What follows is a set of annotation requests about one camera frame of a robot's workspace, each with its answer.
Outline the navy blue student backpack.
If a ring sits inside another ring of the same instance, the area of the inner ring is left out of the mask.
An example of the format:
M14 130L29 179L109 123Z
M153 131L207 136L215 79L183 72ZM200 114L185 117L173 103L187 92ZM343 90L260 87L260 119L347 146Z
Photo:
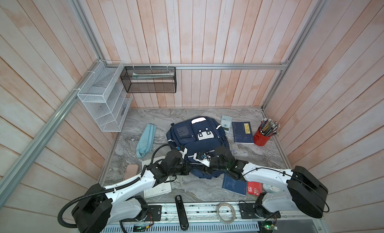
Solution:
M217 171L213 176L206 174L204 173L205 165L193 159L194 154L198 152L213 157L217 147L230 147L225 131L215 119L208 116L198 116L177 124L172 123L166 137L168 143L174 147L184 146L188 149L184 161L190 164L192 167L191 174L194 176L210 180L224 173Z

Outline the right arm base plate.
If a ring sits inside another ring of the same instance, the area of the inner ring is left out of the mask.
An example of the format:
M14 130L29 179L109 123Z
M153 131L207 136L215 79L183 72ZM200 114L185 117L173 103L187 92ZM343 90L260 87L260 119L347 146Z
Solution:
M240 214L242 219L279 219L281 218L281 213L270 212L262 205L257 205L256 203L246 203L244 201L239 201L238 203Z

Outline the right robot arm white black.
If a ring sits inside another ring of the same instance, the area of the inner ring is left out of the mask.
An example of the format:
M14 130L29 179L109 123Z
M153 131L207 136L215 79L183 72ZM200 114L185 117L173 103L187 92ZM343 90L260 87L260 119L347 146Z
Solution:
M286 193L279 200L276 197L262 200L262 206L270 211L288 211L293 206L309 217L320 219L330 211L326 199L328 189L306 168L275 169L236 159L231 151L220 146L213 152L196 153L194 159L204 165L204 171L222 170L238 181L257 182L277 187Z

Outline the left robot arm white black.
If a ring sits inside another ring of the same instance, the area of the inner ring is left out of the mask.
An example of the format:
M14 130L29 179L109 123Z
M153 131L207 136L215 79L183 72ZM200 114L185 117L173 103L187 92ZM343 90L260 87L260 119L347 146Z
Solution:
M83 196L62 207L57 216L58 223L81 233L100 233L111 223L146 216L146 201L139 193L169 183L170 177L189 174L184 160L188 150L173 145L170 148L164 159L152 160L132 178L111 186L95 184L90 187Z

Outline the white Robinson Crusoe book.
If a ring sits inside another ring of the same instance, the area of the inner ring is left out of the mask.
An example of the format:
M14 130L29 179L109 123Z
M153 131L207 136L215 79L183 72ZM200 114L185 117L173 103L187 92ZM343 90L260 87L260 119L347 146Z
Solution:
M156 162L159 159L164 159L164 158L165 158L165 156L156 157L156 158L154 158L154 162ZM145 165L149 165L150 162L151 162L150 159L144 160L142 162L142 167L144 168ZM172 192L171 183L163 183L163 184L158 185L158 186L151 188L149 190L145 190L144 191L144 198L148 199L148 198L152 198L152 197L157 197L157 196L160 196L163 194L168 194L170 192Z

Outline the blue book yellow label front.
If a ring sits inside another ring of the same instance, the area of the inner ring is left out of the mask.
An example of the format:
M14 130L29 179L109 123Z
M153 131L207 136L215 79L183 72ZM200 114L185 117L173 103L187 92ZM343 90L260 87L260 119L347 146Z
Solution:
M231 178L228 174L224 174L222 188L230 192L246 196L247 195L247 182L238 181Z

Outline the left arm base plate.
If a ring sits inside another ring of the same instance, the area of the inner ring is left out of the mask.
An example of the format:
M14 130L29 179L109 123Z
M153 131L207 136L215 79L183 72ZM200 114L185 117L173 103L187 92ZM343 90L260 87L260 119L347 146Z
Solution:
M162 216L162 206L161 205L150 205L144 211L144 213L139 213L139 215L134 219L124 219L122 222L149 222L150 220L154 222L159 222Z

